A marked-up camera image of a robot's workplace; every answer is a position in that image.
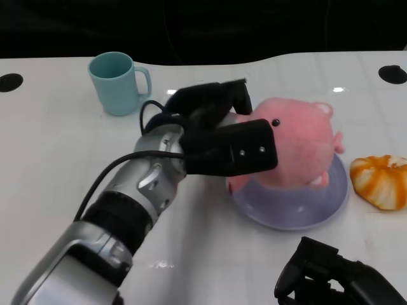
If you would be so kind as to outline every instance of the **teal mug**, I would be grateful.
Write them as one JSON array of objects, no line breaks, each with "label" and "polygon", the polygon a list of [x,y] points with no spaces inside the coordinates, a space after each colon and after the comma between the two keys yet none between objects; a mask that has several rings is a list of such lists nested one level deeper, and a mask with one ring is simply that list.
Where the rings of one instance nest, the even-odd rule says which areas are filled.
[{"label": "teal mug", "polygon": [[[147,93],[139,93],[135,71],[145,75]],[[134,67],[132,58],[124,53],[108,52],[96,56],[89,63],[88,72],[104,110],[113,116],[125,116],[139,110],[151,95],[150,73],[146,68]]]}]

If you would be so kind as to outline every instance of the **silver robot arm segment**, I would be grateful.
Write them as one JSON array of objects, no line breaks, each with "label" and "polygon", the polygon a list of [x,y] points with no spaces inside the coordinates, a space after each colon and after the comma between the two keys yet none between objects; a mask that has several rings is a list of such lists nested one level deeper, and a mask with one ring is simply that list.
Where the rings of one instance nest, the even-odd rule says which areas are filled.
[{"label": "silver robot arm segment", "polygon": [[[183,129],[165,125],[141,137],[135,151],[181,153]],[[32,270],[12,305],[123,304],[118,287],[132,256],[185,177],[183,160],[126,162],[89,207]]]}]

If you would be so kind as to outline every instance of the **mug handle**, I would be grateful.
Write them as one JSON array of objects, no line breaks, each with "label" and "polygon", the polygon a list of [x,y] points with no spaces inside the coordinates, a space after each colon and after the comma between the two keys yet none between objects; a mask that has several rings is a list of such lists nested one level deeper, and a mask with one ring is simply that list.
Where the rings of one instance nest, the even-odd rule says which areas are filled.
[{"label": "mug handle", "polygon": [[150,77],[150,72],[148,72],[148,70],[146,68],[143,67],[134,67],[134,72],[138,71],[144,74],[144,76],[146,77],[146,81],[147,81],[147,93],[142,93],[140,94],[140,98],[143,101],[145,101],[147,98],[150,97],[151,92],[153,91],[153,86],[151,85],[151,77]]}]

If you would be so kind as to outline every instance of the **purple plate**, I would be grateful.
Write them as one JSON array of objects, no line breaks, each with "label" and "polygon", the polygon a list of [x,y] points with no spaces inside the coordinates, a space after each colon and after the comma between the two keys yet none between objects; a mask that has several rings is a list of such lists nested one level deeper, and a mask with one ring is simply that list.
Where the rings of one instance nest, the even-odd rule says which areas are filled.
[{"label": "purple plate", "polygon": [[295,231],[319,226],[340,212],[349,197],[349,179],[342,160],[335,154],[324,189],[302,187],[281,191],[262,186],[252,178],[233,194],[239,209],[273,229]]}]

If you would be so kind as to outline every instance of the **robotic arm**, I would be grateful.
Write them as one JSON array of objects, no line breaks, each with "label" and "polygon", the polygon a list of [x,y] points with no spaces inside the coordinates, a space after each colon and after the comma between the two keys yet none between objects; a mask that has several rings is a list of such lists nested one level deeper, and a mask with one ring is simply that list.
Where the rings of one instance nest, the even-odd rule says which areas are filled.
[{"label": "robotic arm", "polygon": [[[234,124],[226,118],[232,107],[238,114],[252,111],[244,80],[177,91],[161,114],[153,117],[145,128],[141,126],[143,136],[135,152],[117,159],[100,174],[86,194],[74,222],[21,284],[12,305],[124,304],[118,288],[132,267],[132,257],[161,213],[172,203],[178,183],[187,174],[227,177],[277,166],[269,122]],[[102,179],[124,162],[85,212]],[[323,244],[318,245],[323,251]],[[314,254],[318,247],[303,240],[298,249],[276,286],[275,296],[280,304],[406,304],[382,276],[378,278],[386,283],[384,290],[378,285],[365,285],[366,281],[374,280],[372,273],[366,273],[364,282],[359,285],[350,286],[355,303],[319,302],[316,297],[322,293],[328,295],[330,291],[326,286],[329,277],[324,272],[335,278],[348,265],[328,264],[323,265],[323,269],[314,256],[303,256]],[[305,276],[320,278],[318,272],[326,275],[324,285],[315,286],[314,281],[305,279]],[[291,300],[287,295],[294,290],[296,300]]]}]

